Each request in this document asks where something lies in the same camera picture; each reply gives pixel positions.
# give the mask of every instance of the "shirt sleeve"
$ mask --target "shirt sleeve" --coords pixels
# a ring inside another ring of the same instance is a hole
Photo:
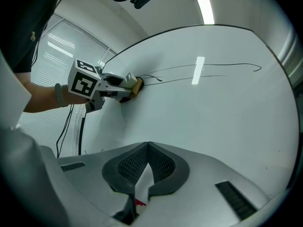
[[[23,72],[31,72],[32,71],[32,62],[33,62],[33,57],[35,54],[36,50],[36,45],[31,46],[29,51],[25,54],[25,56],[21,59],[19,64],[14,68],[14,73],[23,73]]]

